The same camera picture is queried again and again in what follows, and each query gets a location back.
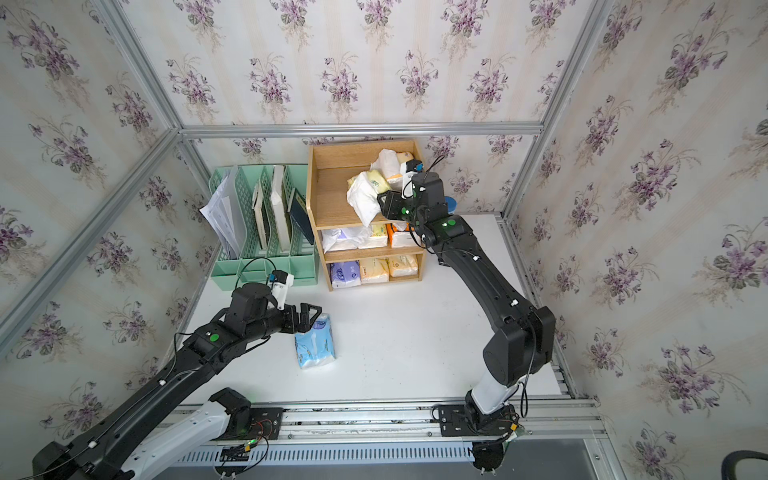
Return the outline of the yellow-green tissue pack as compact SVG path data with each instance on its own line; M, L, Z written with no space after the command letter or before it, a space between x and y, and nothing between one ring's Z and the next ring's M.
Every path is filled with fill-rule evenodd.
M377 195L391 190L378 171L365 171L347 181L346 198L363 226L368 227L380 213Z

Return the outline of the blue tissue pack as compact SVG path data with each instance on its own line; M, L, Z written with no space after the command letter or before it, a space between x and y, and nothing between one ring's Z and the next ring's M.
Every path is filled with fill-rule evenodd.
M308 332L296 333L294 341L298 366L302 370L336 360L332 325L327 314L321 314Z

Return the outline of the orange-yellow tissue pack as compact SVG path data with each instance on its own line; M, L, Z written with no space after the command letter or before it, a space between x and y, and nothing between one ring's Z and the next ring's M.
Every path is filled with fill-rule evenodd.
M378 171L390 185L399 184L406 173L406 164L414 159L410 152L382 149L371 164L370 171Z

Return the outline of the white purple tissue pack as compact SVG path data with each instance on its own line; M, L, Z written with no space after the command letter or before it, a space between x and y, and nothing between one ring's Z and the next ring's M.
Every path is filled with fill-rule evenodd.
M324 253L356 250L367 238L364 228L333 228L320 231Z

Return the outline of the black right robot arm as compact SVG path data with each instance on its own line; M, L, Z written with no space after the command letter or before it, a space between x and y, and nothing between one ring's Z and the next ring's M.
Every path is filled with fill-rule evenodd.
M438 174L417 173L408 186L408 197L394 191L377 196L382 215L407 222L420 244L453 269L493 331L482 352L486 373L465 399L466 415L485 419L502 408L521 380L552 360L556 318L519 293L483 251L470 225L448 210Z

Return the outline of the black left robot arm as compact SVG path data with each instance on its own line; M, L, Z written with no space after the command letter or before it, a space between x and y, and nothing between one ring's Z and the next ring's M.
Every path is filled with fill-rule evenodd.
M188 420L156 427L231 362L275 334L307 333L318 305L281 305L269 284L235 289L230 304L185 335L171 360L105 419L66 444L51 442L32 460L35 479L151 479L182 455L229 430L246 435L251 403L231 388L215 394Z

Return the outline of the orange tissue pack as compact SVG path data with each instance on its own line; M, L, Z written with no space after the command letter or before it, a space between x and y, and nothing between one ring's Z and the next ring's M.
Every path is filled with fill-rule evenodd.
M393 221L386 225L389 245L391 248L415 247L416 242L412 238L412 228L408 222Z

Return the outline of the wooden three-tier shelf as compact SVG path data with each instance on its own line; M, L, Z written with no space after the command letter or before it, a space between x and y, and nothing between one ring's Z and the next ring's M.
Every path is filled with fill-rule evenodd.
M382 215L377 203L379 186L391 184L379 162L381 153L392 157L407 153L411 159L423 158L414 139L328 143L309 147L306 207L314 233L325 238L332 230L369 228L391 222ZM426 252L414 244L407 247L386 244L351 250L331 250L320 245L317 250L320 269L330 290L334 289L333 266L367 259L390 260L397 256L413 256L416 260L414 272L396 276L390 274L388 279L399 283L423 278Z

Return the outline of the blue-lidded cylindrical container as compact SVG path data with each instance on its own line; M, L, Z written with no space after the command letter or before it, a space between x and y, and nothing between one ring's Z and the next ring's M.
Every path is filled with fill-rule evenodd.
M446 203L448 213L454 214L457 208L457 201L451 196L445 196L444 200Z

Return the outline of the dark blue booklet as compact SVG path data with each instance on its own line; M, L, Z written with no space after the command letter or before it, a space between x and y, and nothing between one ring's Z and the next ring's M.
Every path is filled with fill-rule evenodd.
M288 213L310 245L315 244L315 235L309 218L306 202L298 189L293 188L289 196Z

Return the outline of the green plastic file organizer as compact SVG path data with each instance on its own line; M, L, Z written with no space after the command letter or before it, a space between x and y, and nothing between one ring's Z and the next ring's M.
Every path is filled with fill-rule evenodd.
M211 280L223 291L231 291L249 282L264 282L273 269L294 276L296 287L318 282L318 253L303 230L289 215L278 218L270 195L280 193L283 205L292 194L304 198L308 167L306 165L240 165L214 171L209 189L215 190L225 175L234 172L238 208L247 230L245 247L237 258L221 253L211 273Z

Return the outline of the white paper sheets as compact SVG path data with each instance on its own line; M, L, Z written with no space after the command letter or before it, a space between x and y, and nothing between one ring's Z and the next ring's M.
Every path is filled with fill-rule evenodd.
M208 203L200 213L218 236L229 259L240 258L247 240L247 229L236 190L238 169L219 170L211 178Z

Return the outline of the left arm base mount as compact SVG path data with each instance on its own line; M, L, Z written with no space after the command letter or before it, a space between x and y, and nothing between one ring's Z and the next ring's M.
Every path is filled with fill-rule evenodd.
M232 388L224 388L209 397L209 401L222 406L228 416L223 432L215 440L270 441L279 436L284 409L254 406L244 395Z

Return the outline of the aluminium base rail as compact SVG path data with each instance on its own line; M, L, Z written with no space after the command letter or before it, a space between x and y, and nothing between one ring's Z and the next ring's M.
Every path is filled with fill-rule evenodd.
M496 473L526 441L575 441L599 479L625 473L596 407L586 400L541 398L526 416L507 404L471 425L459 402L256 405L251 430L226 428L220 406L176 410L126 461L138 479L171 467L211 467L225 479L268 466L470 463Z

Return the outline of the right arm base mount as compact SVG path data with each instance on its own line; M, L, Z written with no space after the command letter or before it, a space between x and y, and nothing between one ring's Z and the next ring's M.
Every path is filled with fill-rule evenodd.
M437 404L430 414L442 437L503 437L515 432L520 420L512 405L483 414L464 404Z

